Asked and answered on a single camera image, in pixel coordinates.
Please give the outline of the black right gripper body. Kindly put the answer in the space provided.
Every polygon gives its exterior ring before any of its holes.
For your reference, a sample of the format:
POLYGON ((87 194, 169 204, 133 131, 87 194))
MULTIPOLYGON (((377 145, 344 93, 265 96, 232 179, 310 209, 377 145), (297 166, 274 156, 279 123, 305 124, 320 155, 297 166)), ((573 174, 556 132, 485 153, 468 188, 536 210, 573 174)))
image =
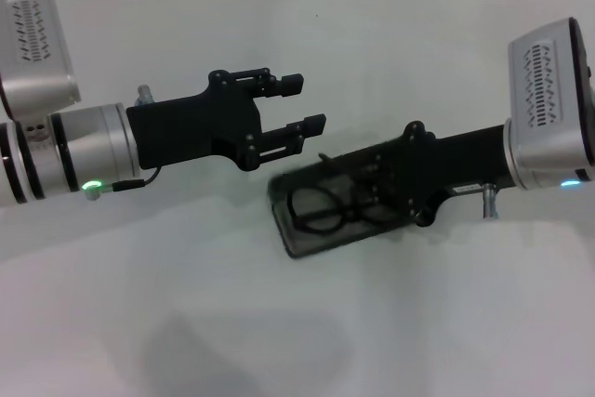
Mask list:
POLYGON ((502 125, 438 139, 415 121, 400 141, 393 156, 395 203, 405 220, 419 227, 431 225, 441 204, 457 196, 459 188, 514 186, 502 125))

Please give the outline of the black glasses case grey lining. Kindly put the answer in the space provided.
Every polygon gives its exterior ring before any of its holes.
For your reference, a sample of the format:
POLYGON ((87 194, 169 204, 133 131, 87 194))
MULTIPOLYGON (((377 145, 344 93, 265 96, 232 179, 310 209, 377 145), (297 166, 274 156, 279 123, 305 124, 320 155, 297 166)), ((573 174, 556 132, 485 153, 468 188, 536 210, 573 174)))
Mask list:
MULTIPOLYGON (((351 167, 351 158, 354 152, 345 153, 336 158, 343 164, 351 167)), ((299 186, 307 186, 319 180, 326 179, 327 175, 319 167, 319 162, 301 168, 286 171, 274 176, 268 184, 268 199, 271 212, 284 244, 286 253, 290 258, 305 258, 343 245, 359 242, 365 238, 390 232, 413 222, 407 222, 401 216, 383 228, 372 227, 359 223, 349 225, 346 229, 329 236, 317 236, 298 232, 294 229, 285 203, 287 193, 299 186)))

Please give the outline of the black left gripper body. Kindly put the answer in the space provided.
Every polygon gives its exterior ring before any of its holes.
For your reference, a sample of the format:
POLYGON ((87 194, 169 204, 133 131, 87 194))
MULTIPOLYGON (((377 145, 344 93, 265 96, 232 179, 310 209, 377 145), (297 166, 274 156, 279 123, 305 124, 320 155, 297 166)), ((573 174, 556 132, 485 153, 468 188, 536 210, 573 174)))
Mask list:
POLYGON ((262 128, 254 92, 230 73, 209 74, 201 94, 129 107, 126 116, 143 169, 212 155, 243 171, 260 165, 256 140, 262 128))

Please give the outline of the black round glasses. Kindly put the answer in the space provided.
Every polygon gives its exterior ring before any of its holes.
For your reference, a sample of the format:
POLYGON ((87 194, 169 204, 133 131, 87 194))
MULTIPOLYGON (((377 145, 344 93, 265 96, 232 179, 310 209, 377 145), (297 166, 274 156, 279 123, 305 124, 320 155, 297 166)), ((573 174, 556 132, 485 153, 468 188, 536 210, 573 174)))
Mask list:
POLYGON ((351 167, 319 155, 319 167, 326 179, 291 189, 285 199, 292 225, 298 232, 317 236, 336 234, 352 224, 383 228, 401 214, 383 206, 359 207, 359 180, 351 175, 351 167))

